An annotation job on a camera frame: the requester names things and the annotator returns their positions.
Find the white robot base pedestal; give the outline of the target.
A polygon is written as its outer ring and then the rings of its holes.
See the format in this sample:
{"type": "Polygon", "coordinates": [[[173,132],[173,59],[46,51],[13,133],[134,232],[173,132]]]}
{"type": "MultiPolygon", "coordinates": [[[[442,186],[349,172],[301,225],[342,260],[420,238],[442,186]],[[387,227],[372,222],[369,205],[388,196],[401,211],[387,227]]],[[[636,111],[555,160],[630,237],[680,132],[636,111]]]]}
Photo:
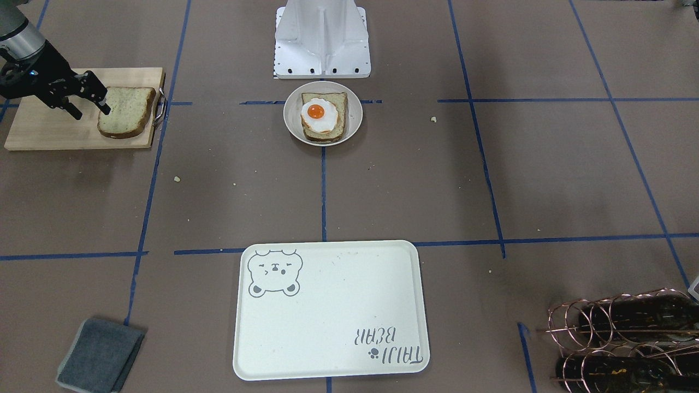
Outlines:
{"type": "Polygon", "coordinates": [[[273,77],[367,78],[365,9],[355,1],[288,1],[275,13],[273,77]]]}

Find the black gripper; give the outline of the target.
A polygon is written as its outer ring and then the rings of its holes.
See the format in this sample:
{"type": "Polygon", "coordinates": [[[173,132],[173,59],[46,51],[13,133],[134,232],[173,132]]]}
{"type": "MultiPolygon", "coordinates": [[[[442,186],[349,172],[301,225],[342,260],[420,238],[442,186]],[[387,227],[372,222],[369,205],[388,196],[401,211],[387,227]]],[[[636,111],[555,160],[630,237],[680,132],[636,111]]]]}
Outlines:
{"type": "Polygon", "coordinates": [[[70,102],[70,96],[90,100],[103,115],[109,115],[108,89],[88,70],[77,74],[65,59],[53,55],[36,55],[2,65],[2,97],[20,99],[37,97],[51,109],[63,109],[75,120],[82,112],[70,102]]]}

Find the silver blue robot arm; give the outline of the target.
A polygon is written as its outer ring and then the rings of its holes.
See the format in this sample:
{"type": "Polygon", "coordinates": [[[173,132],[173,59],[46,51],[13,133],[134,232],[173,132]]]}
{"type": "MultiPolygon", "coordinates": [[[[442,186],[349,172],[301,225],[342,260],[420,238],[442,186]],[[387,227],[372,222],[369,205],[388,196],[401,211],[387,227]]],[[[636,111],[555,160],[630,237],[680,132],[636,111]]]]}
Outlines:
{"type": "Polygon", "coordinates": [[[90,100],[105,115],[107,87],[91,71],[77,74],[52,43],[19,10],[20,1],[1,3],[1,93],[6,99],[35,96],[51,109],[80,120],[82,112],[68,99],[90,100]]]}

